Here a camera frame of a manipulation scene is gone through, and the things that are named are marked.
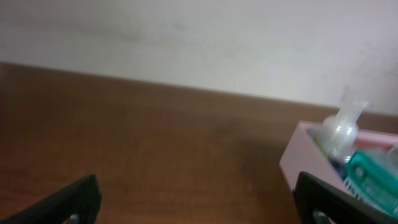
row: toiletry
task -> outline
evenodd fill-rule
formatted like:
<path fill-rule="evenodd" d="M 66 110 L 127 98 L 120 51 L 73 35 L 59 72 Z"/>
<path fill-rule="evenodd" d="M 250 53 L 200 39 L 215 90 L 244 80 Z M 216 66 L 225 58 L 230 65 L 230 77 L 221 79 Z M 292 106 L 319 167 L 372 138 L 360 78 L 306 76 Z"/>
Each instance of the toiletry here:
<path fill-rule="evenodd" d="M 358 151 L 344 183 L 354 197 L 398 218 L 398 164 L 382 149 Z"/>
<path fill-rule="evenodd" d="M 336 116 L 327 117 L 315 135 L 315 142 L 330 160 L 347 163 L 355 152 L 358 134 L 356 120 L 368 105 L 366 101 L 345 103 Z"/>

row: pink plastic container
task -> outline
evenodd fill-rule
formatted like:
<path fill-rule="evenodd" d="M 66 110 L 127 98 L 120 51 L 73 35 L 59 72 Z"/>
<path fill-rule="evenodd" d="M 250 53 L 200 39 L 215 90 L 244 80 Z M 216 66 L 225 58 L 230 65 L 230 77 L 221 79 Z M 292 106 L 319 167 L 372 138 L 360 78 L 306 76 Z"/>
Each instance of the pink plastic container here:
<path fill-rule="evenodd" d="M 294 189 L 299 173 L 306 171 L 349 193 L 337 171 L 319 151 L 312 137 L 308 134 L 308 129 L 314 128 L 316 125 L 303 121 L 299 122 L 279 162 L 289 188 Z M 397 135 L 366 130 L 359 130 L 355 141 L 358 149 L 379 147 L 388 150 L 397 143 Z"/>

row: wood grain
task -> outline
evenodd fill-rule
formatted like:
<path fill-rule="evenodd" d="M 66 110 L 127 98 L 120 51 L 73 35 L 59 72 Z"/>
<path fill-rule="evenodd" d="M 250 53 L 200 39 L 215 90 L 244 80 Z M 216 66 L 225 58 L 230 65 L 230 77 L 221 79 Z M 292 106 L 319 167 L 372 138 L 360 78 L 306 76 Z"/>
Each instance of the wood grain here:
<path fill-rule="evenodd" d="M 0 217 L 97 174 L 97 223 L 298 223 L 279 159 L 333 108 L 3 64 Z M 366 114 L 362 128 L 398 133 Z"/>

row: plastic bottle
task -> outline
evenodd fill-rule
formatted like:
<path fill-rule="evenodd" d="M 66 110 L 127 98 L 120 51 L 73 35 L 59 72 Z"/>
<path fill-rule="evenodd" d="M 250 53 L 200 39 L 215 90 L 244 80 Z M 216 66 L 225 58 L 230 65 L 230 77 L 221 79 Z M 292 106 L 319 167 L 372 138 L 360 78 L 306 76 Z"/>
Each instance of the plastic bottle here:
<path fill-rule="evenodd" d="M 358 135 L 356 121 L 367 107 L 367 101 L 345 103 L 336 116 L 327 117 L 317 131 L 315 140 L 331 160 L 347 163 L 355 151 Z"/>

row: white wall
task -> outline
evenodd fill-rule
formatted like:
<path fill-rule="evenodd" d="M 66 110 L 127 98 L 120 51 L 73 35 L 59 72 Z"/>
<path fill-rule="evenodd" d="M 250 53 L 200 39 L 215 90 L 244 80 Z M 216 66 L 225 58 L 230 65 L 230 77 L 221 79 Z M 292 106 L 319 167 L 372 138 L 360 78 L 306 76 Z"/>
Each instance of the white wall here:
<path fill-rule="evenodd" d="M 398 1 L 2 0 L 0 60 L 398 114 Z"/>

